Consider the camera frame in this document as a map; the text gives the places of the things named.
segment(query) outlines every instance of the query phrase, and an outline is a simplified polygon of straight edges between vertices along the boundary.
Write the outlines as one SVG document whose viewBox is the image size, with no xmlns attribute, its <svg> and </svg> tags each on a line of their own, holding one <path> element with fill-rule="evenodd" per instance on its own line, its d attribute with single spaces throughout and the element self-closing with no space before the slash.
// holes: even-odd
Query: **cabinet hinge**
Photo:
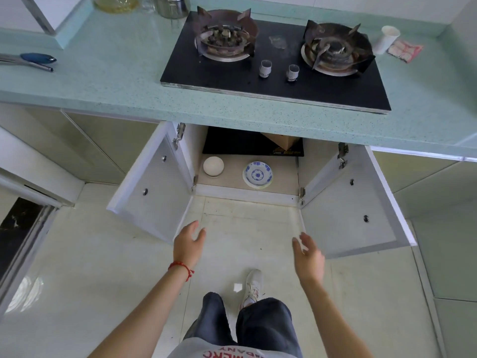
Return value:
<svg viewBox="0 0 477 358">
<path fill-rule="evenodd" d="M 340 142 L 338 143 L 338 159 L 340 160 L 340 169 L 343 169 L 348 161 L 344 159 L 344 156 L 350 151 L 347 144 Z"/>
<path fill-rule="evenodd" d="M 185 130 L 186 130 L 186 124 L 179 123 L 179 125 L 177 126 L 177 137 L 175 137 L 174 140 L 172 141 L 172 144 L 174 145 L 175 150 L 179 148 L 179 142 L 182 140 Z"/>
<path fill-rule="evenodd" d="M 300 191 L 298 192 L 298 198 L 300 200 L 300 206 L 303 206 L 304 197 L 305 197 L 306 191 L 304 187 L 300 187 Z"/>
<path fill-rule="evenodd" d="M 197 186 L 197 180 L 199 179 L 199 175 L 194 176 L 194 180 L 192 181 L 192 191 L 194 192 L 194 188 Z"/>
</svg>

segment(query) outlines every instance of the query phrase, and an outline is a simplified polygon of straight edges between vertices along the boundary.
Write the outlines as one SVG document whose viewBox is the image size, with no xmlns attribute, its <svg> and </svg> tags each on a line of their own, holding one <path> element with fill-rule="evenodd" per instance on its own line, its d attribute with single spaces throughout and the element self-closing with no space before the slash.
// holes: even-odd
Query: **jeans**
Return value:
<svg viewBox="0 0 477 358">
<path fill-rule="evenodd" d="M 198 337 L 217 346 L 242 346 L 273 350 L 303 358 L 291 322 L 288 307 L 275 298 L 267 298 L 243 308 L 238 314 L 232 339 L 224 302 L 219 294 L 207 293 L 202 301 L 199 317 L 184 339 Z"/>
</svg>

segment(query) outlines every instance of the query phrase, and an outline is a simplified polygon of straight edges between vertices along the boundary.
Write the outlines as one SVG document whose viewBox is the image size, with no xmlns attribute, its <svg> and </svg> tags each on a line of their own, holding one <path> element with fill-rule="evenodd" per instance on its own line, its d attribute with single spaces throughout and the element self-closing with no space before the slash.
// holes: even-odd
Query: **stainless steel container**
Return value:
<svg viewBox="0 0 477 358">
<path fill-rule="evenodd" d="M 166 18 L 183 18 L 189 14 L 190 0 L 154 0 L 156 11 Z"/>
</svg>

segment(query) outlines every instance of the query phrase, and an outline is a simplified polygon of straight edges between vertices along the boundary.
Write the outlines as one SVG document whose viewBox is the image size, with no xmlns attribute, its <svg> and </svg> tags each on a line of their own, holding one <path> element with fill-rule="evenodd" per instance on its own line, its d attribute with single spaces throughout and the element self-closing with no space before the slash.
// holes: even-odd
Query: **person's hand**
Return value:
<svg viewBox="0 0 477 358">
<path fill-rule="evenodd" d="M 325 273 L 325 256 L 316 247 L 315 241 L 302 232 L 300 240 L 307 248 L 301 249 L 300 242 L 296 237 L 292 239 L 293 252 L 295 255 L 295 271 L 303 285 L 308 281 L 323 283 Z"/>
<path fill-rule="evenodd" d="M 202 255 L 202 247 L 206 240 L 205 228 L 199 231 L 199 236 L 196 240 L 192 239 L 192 235 L 197 227 L 199 227 L 199 221 L 189 223 L 182 228 L 174 240 L 174 261 L 184 263 L 189 269 L 193 269 L 199 262 L 200 255 Z"/>
</svg>

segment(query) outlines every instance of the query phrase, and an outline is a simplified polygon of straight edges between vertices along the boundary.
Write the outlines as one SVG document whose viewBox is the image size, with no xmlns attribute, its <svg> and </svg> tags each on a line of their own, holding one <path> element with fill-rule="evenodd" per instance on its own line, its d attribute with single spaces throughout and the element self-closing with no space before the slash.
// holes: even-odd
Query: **red string bracelet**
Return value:
<svg viewBox="0 0 477 358">
<path fill-rule="evenodd" d="M 189 281 L 189 278 L 191 278 L 191 277 L 192 277 L 192 274 L 194 274 L 194 270 L 190 270 L 190 269 L 187 267 L 186 264 L 184 264 L 184 263 L 182 263 L 182 262 L 180 262 L 180 261 L 174 261 L 174 262 L 172 262 L 172 264 L 169 265 L 169 269 L 168 269 L 168 270 L 170 270 L 170 268 L 173 267 L 173 266 L 175 266 L 175 265 L 184 266 L 184 267 L 187 269 L 187 272 L 188 272 L 189 276 L 187 277 L 186 282 L 188 282 L 188 281 Z"/>
</svg>

